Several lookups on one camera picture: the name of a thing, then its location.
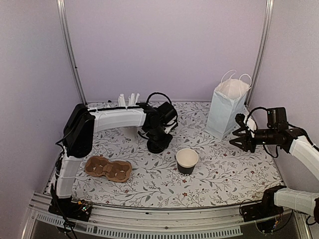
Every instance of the paper bag handle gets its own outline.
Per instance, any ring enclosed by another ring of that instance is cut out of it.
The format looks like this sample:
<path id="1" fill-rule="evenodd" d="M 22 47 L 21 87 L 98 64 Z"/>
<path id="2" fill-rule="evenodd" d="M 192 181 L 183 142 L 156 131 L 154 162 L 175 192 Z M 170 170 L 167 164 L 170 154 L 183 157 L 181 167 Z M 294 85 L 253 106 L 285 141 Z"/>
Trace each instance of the paper bag handle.
<path id="1" fill-rule="evenodd" d="M 242 76 L 248 76 L 248 77 L 249 77 L 249 79 L 250 79 L 250 85 L 249 85 L 248 88 L 250 88 L 250 87 L 251 87 L 251 83 L 253 82 L 252 79 L 251 79 L 251 77 L 250 77 L 250 75 L 248 75 L 248 74 L 242 74 L 242 75 L 239 77 L 239 81 L 240 81 L 240 78 L 241 78 Z M 239 86 L 239 81 L 238 81 L 238 89 L 239 89 L 239 92 L 240 92 L 240 97 L 242 97 L 241 90 L 240 90 L 240 86 Z"/>
<path id="2" fill-rule="evenodd" d="M 248 75 L 248 74 L 242 74 L 242 75 L 239 77 L 239 80 L 240 80 L 240 78 L 242 78 L 243 76 L 248 76 L 248 77 L 249 77 L 249 79 L 250 79 L 249 87 L 251 87 L 251 83 L 253 82 L 253 80 L 251 79 L 250 75 Z"/>
<path id="3" fill-rule="evenodd" d="M 225 73 L 225 75 L 223 75 L 223 77 L 221 78 L 221 80 L 220 80 L 220 83 L 222 83 L 223 82 L 223 79 L 224 79 L 224 77 L 229 73 L 229 72 L 231 72 L 231 71 L 234 71 L 234 74 L 232 74 L 228 79 L 230 79 L 233 75 L 235 75 L 236 74 L 236 70 L 230 70 L 230 71 L 227 71 L 226 73 Z"/>

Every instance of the leaf pattern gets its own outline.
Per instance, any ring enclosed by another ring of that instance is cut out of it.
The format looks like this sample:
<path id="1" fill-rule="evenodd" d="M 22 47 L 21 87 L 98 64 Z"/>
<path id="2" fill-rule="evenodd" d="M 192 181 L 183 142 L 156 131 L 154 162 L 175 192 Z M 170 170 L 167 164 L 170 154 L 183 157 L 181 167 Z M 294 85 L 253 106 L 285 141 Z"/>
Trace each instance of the leaf pattern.
<path id="1" fill-rule="evenodd" d="M 115 106 L 93 103 L 89 107 L 107 105 Z M 171 132 L 173 140 L 163 153 L 148 152 L 146 140 L 132 128 L 94 134 L 93 149 L 78 168 L 73 198 L 128 207 L 215 207 L 260 200 L 265 189 L 282 184 L 273 159 L 262 147 L 255 153 L 243 152 L 229 143 L 231 134 L 219 142 L 204 131 L 210 103 L 178 102 L 174 106 L 178 127 Z M 196 150 L 200 158 L 189 176 L 178 172 L 175 160 L 176 153 L 185 147 Z M 115 183 L 86 175 L 84 166 L 92 155 L 131 162 L 130 179 Z"/>

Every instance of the white cup rim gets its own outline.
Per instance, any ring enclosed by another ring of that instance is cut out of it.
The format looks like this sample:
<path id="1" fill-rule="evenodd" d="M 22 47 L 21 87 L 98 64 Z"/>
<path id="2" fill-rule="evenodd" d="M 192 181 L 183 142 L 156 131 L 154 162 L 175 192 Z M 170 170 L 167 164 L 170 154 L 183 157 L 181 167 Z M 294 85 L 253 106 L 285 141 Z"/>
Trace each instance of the white cup rim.
<path id="1" fill-rule="evenodd" d="M 190 151 L 193 151 L 193 152 L 196 154 L 196 160 L 195 160 L 194 163 L 192 163 L 191 165 L 185 165 L 185 164 L 183 164 L 182 162 L 180 162 L 180 161 L 178 160 L 178 153 L 180 153 L 180 152 L 183 151 L 183 150 L 190 150 Z M 183 149 L 179 150 L 179 151 L 177 152 L 177 154 L 176 154 L 176 160 L 177 160 L 178 164 L 179 164 L 180 166 L 184 167 L 184 168 L 194 167 L 194 166 L 198 163 L 198 159 L 199 159 L 198 153 L 197 153 L 194 149 L 191 149 L 191 148 L 183 148 Z"/>

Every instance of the black paper cup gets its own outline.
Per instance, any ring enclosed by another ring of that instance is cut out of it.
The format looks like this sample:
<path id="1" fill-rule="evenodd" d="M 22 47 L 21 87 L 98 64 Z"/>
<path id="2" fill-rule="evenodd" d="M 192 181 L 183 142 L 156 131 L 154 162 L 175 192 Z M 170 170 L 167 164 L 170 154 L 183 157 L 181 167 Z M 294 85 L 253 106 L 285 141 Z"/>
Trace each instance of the black paper cup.
<path id="1" fill-rule="evenodd" d="M 196 163 L 198 162 L 198 154 L 190 148 L 183 148 L 176 154 L 177 169 L 183 175 L 190 175 Z"/>

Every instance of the metal frame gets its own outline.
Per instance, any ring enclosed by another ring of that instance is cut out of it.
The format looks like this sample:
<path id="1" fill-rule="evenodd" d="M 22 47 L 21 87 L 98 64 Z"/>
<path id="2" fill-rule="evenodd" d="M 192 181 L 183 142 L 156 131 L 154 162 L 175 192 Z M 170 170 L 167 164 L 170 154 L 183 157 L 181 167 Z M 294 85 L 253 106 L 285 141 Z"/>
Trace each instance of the metal frame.
<path id="1" fill-rule="evenodd" d="M 251 104 L 251 101 L 252 101 L 252 98 L 254 95 L 254 91 L 256 88 L 258 76 L 260 73 L 261 64 L 263 61 L 263 57 L 264 57 L 264 53 L 265 53 L 265 49 L 266 49 L 267 38 L 268 38 L 268 34 L 269 34 L 269 29 L 270 29 L 273 7 L 274 7 L 274 0 L 267 0 L 263 32 L 262 32 L 262 37 L 261 37 L 261 41 L 260 41 L 260 45 L 259 45 L 259 51 L 258 51 L 258 55 L 257 55 L 255 68 L 253 71 L 252 85 L 251 85 L 250 91 L 248 92 L 246 102 L 245 102 L 245 104 L 247 106 L 249 106 Z"/>
<path id="2" fill-rule="evenodd" d="M 80 97 L 82 103 L 87 105 L 87 101 L 86 101 L 86 98 L 84 95 L 82 83 L 80 80 L 80 75 L 79 75 L 78 68 L 77 68 L 77 65 L 75 62 L 74 52 L 73 52 L 73 48 L 72 48 L 72 44 L 71 44 L 71 37 L 70 37 L 68 22 L 67 22 L 67 18 L 66 18 L 64 0 L 57 0 L 57 4 L 58 4 L 58 12 L 59 12 L 59 17 L 60 17 L 62 32 L 63 32 L 63 36 L 64 36 L 64 42 L 65 42 L 66 50 L 68 52 L 69 61 L 71 64 L 71 69 L 72 69 L 72 74 L 73 74 L 74 81 L 75 81 L 75 86 L 76 86 L 76 89 L 79 93 L 79 97 Z"/>
<path id="3" fill-rule="evenodd" d="M 51 197 L 35 193 L 29 204 L 29 218 L 22 239 L 29 239 L 35 220 L 62 227 L 62 217 L 50 214 Z M 284 214 L 290 214 L 285 208 Z M 312 239 L 304 214 L 294 213 L 302 239 Z M 197 239 L 227 238 L 242 235 L 240 226 L 258 223 L 272 217 L 245 223 L 239 205 L 201 209 L 147 209 L 111 205 L 93 205 L 89 222 L 72 220 L 75 231 L 107 238 Z"/>
<path id="4" fill-rule="evenodd" d="M 309 226 L 306 224 L 305 214 L 295 212 L 296 224 L 302 239 L 313 239 Z"/>
<path id="5" fill-rule="evenodd" d="M 77 65 L 75 62 L 75 56 L 74 56 L 74 52 L 73 52 L 73 48 L 72 48 L 72 44 L 71 44 L 71 37 L 70 37 L 69 27 L 68 27 L 68 23 L 67 23 L 64 0 L 57 0 L 57 5 L 58 5 L 58 11 L 59 11 L 62 32 L 63 32 L 63 36 L 64 36 L 64 41 L 65 41 L 66 49 L 68 52 L 69 61 L 71 64 L 71 69 L 72 69 L 75 85 L 76 85 L 76 88 L 77 88 L 77 91 L 79 93 L 79 96 L 80 96 L 82 103 L 87 105 L 87 101 L 85 98 L 84 90 L 83 90 L 82 83 L 80 80 L 80 75 L 79 75 L 78 68 L 77 68 Z M 245 104 L 247 106 L 249 106 L 251 103 L 251 100 L 252 100 L 252 97 L 254 94 L 254 90 L 256 87 L 256 83 L 258 80 L 258 76 L 259 76 L 259 72 L 260 72 L 260 68 L 261 68 L 261 64 L 262 64 L 262 60 L 263 60 L 263 56 L 264 56 L 264 52 L 265 52 L 265 48 L 266 48 L 268 33 L 269 33 L 269 29 L 270 29 L 271 17 L 272 17 L 272 12 L 273 12 L 273 5 L 274 5 L 274 0 L 267 0 L 264 25 L 263 25 L 263 30 L 262 30 L 262 37 L 261 37 L 259 51 L 258 51 L 258 55 L 257 55 L 257 59 L 256 59 L 254 71 L 253 71 L 252 85 L 251 85 L 250 91 L 248 92 L 246 102 L 245 102 Z"/>

